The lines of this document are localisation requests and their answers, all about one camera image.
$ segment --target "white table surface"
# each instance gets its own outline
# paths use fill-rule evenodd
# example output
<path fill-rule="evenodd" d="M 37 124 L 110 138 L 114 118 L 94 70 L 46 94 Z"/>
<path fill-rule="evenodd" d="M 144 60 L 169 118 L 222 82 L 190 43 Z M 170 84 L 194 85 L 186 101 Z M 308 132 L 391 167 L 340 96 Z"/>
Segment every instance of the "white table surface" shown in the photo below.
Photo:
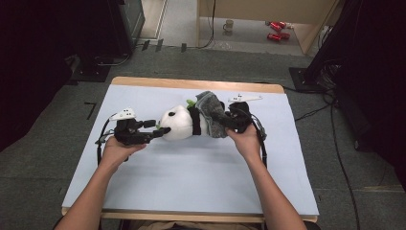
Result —
<path fill-rule="evenodd" d="M 160 120 L 162 114 L 205 90 L 110 85 L 78 167 L 62 203 L 69 208 L 97 168 L 96 140 L 105 121 L 132 107 L 137 121 Z M 226 104 L 240 92 L 212 90 Z M 318 216 L 292 111 L 285 94 L 241 92 L 263 97 L 249 102 L 266 129 L 268 171 L 302 216 Z M 107 129 L 115 127 L 110 122 Z M 169 142 L 153 139 L 113 175 L 104 210 L 192 214 L 261 215 L 254 182 L 230 138 L 193 136 Z"/>

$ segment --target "gray cloth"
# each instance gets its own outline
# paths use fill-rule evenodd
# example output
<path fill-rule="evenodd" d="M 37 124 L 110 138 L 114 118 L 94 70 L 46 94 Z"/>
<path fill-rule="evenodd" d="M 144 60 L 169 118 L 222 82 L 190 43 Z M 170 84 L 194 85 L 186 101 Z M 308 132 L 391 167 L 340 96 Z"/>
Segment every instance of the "gray cloth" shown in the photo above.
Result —
<path fill-rule="evenodd" d="M 213 117 L 226 116 L 217 96 L 211 91 L 205 91 L 197 95 L 196 98 L 197 102 L 195 106 L 208 124 L 209 136 L 214 138 L 227 137 L 224 126 L 213 119 Z"/>

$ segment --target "person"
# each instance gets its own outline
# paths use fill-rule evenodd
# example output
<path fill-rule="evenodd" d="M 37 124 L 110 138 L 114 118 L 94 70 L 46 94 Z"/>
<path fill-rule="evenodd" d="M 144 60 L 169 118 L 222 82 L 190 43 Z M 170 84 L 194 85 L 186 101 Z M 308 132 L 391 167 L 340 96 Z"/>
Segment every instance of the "person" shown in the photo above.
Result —
<path fill-rule="evenodd" d="M 254 126 L 249 125 L 244 133 L 236 133 L 228 128 L 226 128 L 226 132 L 234 140 L 237 150 L 248 165 L 268 229 L 306 229 L 295 208 L 284 196 L 262 164 L 259 155 L 259 140 Z M 126 147 L 114 137 L 110 137 L 105 144 L 99 166 L 78 199 L 55 229 L 98 229 L 104 196 L 110 178 L 127 157 L 134 152 L 143 150 L 145 147 L 145 144 Z"/>

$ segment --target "black controller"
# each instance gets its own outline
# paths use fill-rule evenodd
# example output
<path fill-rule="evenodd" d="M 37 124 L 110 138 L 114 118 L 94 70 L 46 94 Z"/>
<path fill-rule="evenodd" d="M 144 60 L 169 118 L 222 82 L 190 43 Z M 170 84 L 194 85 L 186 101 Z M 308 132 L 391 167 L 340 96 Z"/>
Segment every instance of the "black controller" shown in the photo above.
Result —
<path fill-rule="evenodd" d="M 119 120 L 114 128 L 114 136 L 116 139 L 126 146 L 149 144 L 149 142 L 157 137 L 162 137 L 170 132 L 170 127 L 161 127 L 152 132 L 140 132 L 141 127 L 155 127 L 155 120 L 137 121 L 133 119 Z"/>
<path fill-rule="evenodd" d="M 253 123 L 248 103 L 232 103 L 229 109 L 230 111 L 226 111 L 224 116 L 213 116 L 213 120 L 224 127 L 243 133 Z"/>

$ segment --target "table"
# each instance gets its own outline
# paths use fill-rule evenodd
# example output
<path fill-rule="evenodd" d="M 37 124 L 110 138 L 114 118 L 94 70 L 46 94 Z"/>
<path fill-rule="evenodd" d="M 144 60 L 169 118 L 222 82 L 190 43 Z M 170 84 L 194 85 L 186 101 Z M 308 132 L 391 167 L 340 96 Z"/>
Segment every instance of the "table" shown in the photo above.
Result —
<path fill-rule="evenodd" d="M 271 117 L 275 119 L 265 119 L 260 112 L 256 114 L 265 128 L 269 127 L 269 120 L 275 122 L 274 129 L 267 131 L 275 137 L 265 141 L 270 148 L 268 159 L 272 159 L 268 160 L 268 170 L 303 219 L 316 221 L 317 205 L 306 175 L 293 115 L 280 85 L 126 77 L 115 78 L 107 90 L 62 203 L 62 214 L 72 206 L 97 167 L 95 141 L 109 116 L 131 105 L 137 120 L 159 120 L 163 112 L 179 104 L 186 106 L 186 99 L 193 99 L 202 90 L 215 92 L 220 100 L 225 95 L 234 97 L 236 92 L 260 93 L 263 100 L 250 103 L 253 113 L 265 104 L 266 109 L 286 109 L 286 112 L 272 113 Z M 270 102 L 269 97 L 280 100 Z M 278 121 L 285 117 L 292 122 Z M 285 140 L 278 139 L 284 135 L 291 136 L 293 141 L 287 145 Z M 146 149 L 132 155 L 113 175 L 101 217 L 263 222 L 254 182 L 234 142 L 230 138 L 203 136 L 176 142 L 154 139 Z"/>
<path fill-rule="evenodd" d="M 310 50 L 325 25 L 337 20 L 336 8 L 343 0 L 216 0 L 214 17 L 294 23 L 296 37 L 304 54 Z M 198 0 L 197 34 L 200 17 L 212 17 L 214 0 Z"/>

